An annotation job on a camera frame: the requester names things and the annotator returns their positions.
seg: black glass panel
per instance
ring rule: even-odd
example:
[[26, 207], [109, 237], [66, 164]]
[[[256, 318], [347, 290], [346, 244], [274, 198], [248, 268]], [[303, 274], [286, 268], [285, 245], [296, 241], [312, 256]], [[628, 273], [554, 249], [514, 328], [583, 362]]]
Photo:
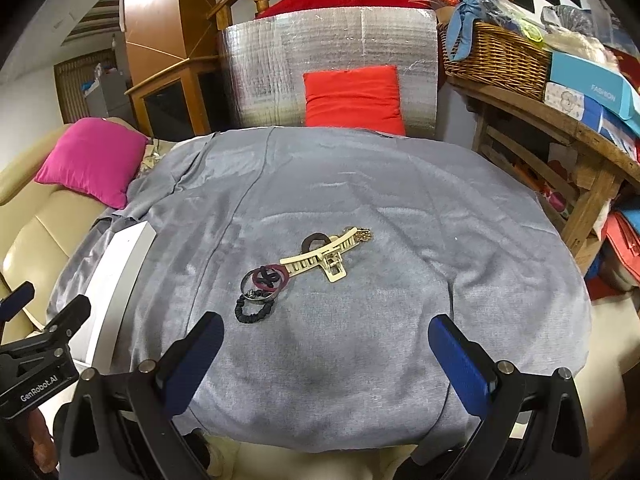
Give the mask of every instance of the black glass panel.
[[179, 142], [194, 136], [179, 80], [145, 97], [145, 106], [156, 139]]
[[222, 71], [198, 74], [204, 107], [212, 132], [225, 132], [234, 127], [229, 113]]

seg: metal screw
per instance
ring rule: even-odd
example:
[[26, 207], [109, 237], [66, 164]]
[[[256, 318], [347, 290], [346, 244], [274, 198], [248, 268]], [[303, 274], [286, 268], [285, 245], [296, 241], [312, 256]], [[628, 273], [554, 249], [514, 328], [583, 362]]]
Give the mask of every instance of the metal screw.
[[565, 381], [568, 381], [573, 376], [571, 375], [571, 370], [569, 368], [558, 368], [558, 375], [562, 377]]
[[509, 374], [513, 374], [513, 371], [515, 370], [513, 364], [511, 364], [508, 361], [500, 361], [498, 363], [498, 370], [500, 370], [503, 374], [509, 375]]
[[156, 362], [153, 359], [147, 359], [146, 361], [142, 361], [138, 365], [138, 370], [140, 370], [143, 374], [148, 374], [156, 369]]
[[95, 369], [87, 368], [84, 372], [82, 372], [82, 374], [80, 375], [80, 378], [83, 381], [90, 381], [91, 379], [94, 378], [94, 375], [95, 375]]

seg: pillow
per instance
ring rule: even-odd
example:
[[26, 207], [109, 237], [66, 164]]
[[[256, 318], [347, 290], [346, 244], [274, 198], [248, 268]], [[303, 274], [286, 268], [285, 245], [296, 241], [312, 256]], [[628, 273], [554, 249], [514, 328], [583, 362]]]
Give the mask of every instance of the pillow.
[[87, 117], [60, 137], [36, 175], [116, 209], [127, 205], [127, 187], [145, 155], [146, 136], [120, 124]]
[[306, 126], [366, 128], [404, 135], [395, 66], [309, 72], [304, 79]]

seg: blue ribbon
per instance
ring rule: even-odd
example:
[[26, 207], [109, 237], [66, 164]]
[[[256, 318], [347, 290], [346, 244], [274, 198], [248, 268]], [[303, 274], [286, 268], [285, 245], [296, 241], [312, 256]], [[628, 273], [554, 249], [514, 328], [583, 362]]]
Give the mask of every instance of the blue ribbon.
[[[447, 39], [445, 47], [447, 56], [451, 61], [466, 59], [471, 54], [471, 44], [474, 35], [475, 20], [483, 20], [486, 15], [479, 0], [461, 0], [453, 12], [449, 27], [447, 27]], [[458, 51], [452, 54], [456, 41], [460, 38]]]

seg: wicker basket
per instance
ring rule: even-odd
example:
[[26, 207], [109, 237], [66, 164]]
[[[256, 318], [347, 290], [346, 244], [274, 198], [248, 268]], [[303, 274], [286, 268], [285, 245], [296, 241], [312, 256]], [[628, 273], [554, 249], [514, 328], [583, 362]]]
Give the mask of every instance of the wicker basket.
[[[474, 23], [471, 54], [450, 61], [444, 49], [447, 25], [438, 25], [444, 70], [447, 75], [485, 83], [543, 101], [551, 54], [514, 32], [489, 23]], [[458, 43], [453, 47], [457, 52]]]

